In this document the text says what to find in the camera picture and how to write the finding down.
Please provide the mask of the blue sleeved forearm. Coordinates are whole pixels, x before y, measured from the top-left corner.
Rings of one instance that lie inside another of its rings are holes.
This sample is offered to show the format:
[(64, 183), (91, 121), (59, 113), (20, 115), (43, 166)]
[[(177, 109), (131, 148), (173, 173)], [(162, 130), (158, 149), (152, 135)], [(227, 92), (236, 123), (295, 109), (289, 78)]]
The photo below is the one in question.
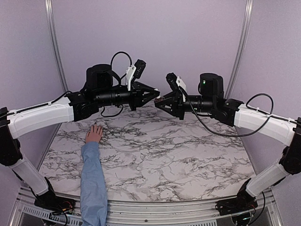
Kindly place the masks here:
[(99, 159), (99, 144), (95, 141), (82, 146), (83, 169), (80, 182), (80, 211), (84, 226), (106, 225), (108, 198)]

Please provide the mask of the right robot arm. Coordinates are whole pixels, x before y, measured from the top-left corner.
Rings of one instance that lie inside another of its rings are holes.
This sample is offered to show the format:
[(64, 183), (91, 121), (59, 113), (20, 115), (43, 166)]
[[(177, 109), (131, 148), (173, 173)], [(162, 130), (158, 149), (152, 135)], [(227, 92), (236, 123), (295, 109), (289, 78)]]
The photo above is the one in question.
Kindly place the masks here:
[[(217, 136), (245, 138), (262, 134), (285, 146), (282, 156), (261, 173), (244, 182), (236, 197), (216, 203), (215, 208), (221, 216), (255, 209), (259, 194), (277, 185), (287, 176), (301, 172), (300, 118), (294, 120), (275, 115), (273, 103), (267, 112), (250, 106), (249, 102), (225, 99), (223, 78), (214, 73), (200, 75), (198, 95), (188, 95), (185, 83), (174, 73), (167, 74), (166, 81), (172, 91), (155, 99), (157, 108), (180, 120), (184, 119), (185, 113), (193, 113), (207, 131)], [(248, 133), (232, 135), (213, 131), (200, 118), (205, 114), (229, 127), (246, 129)]]

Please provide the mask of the mannequin hand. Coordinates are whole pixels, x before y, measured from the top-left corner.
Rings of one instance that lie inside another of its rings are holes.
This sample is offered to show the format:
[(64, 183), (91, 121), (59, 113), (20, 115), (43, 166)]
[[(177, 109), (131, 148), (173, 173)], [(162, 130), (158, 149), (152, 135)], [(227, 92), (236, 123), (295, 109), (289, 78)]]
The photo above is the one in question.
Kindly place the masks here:
[(85, 143), (97, 142), (99, 143), (103, 136), (103, 128), (101, 125), (94, 124), (91, 126), (90, 131), (86, 135)]

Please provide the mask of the red nail polish bottle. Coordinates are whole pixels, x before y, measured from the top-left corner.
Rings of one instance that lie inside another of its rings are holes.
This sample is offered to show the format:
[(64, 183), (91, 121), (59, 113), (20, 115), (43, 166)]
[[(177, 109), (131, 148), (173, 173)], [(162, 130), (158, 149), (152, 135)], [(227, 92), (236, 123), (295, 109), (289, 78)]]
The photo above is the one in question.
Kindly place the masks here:
[(155, 99), (154, 99), (154, 102), (155, 102), (155, 103), (160, 102), (160, 101), (162, 101), (162, 98), (161, 98), (161, 97), (160, 97), (160, 98), (155, 98)]

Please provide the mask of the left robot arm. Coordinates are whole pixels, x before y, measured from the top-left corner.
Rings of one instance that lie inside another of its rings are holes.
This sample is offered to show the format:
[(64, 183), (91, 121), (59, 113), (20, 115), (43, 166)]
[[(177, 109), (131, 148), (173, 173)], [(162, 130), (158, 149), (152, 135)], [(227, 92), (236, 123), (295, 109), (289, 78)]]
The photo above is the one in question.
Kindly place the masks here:
[(36, 206), (61, 210), (72, 208), (74, 201), (55, 194), (50, 181), (22, 154), (19, 139), (44, 128), (87, 119), (106, 106), (128, 105), (131, 110), (144, 106), (159, 96), (156, 88), (139, 82), (145, 67), (143, 60), (130, 65), (122, 82), (112, 65), (94, 65), (87, 69), (80, 91), (67, 91), (55, 100), (19, 110), (1, 108), (0, 163), (30, 187)]

